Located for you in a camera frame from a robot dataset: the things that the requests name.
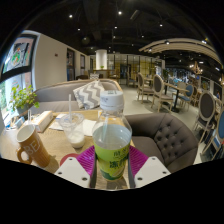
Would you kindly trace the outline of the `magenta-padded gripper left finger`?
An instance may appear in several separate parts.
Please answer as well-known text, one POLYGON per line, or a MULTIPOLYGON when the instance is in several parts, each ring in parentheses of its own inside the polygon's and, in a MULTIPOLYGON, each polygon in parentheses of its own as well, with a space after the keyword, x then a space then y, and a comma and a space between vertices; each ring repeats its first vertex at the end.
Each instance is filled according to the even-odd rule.
POLYGON ((97 179, 95 148, 91 146, 81 154, 64 156, 55 174, 81 187, 94 188, 97 179))

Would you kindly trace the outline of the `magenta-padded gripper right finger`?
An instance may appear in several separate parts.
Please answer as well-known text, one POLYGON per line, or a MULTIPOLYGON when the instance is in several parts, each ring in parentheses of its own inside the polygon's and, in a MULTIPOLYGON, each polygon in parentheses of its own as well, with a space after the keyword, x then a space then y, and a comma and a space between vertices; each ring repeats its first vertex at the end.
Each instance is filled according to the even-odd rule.
POLYGON ((128 179, 131 188, 140 188, 170 174, 156 157, 148 157, 131 146, 128 158, 128 179))

